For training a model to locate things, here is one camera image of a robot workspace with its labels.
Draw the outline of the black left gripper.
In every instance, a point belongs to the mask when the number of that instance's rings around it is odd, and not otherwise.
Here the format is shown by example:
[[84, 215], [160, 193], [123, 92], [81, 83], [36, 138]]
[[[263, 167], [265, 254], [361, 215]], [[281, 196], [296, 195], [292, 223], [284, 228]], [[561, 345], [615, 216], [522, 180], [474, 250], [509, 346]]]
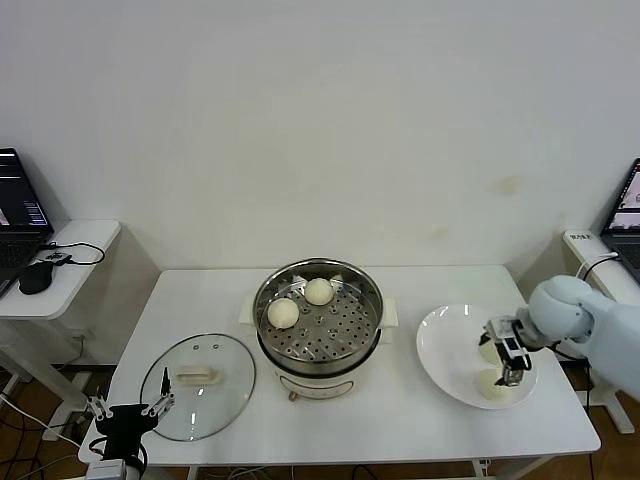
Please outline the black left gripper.
[[156, 416], [164, 416], [175, 404], [168, 368], [165, 367], [159, 396], [147, 404], [109, 407], [102, 396], [90, 396], [87, 407], [97, 431], [106, 437], [104, 458], [136, 458], [142, 436], [156, 428]]

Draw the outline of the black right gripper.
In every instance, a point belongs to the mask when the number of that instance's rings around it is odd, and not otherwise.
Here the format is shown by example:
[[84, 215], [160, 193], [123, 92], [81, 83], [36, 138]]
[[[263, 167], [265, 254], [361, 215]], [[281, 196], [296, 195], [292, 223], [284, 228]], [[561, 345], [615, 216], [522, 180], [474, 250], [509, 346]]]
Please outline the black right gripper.
[[524, 371], [532, 368], [532, 360], [521, 335], [521, 322], [515, 317], [493, 317], [483, 327], [478, 345], [493, 343], [501, 360], [502, 369], [496, 387], [517, 387]]

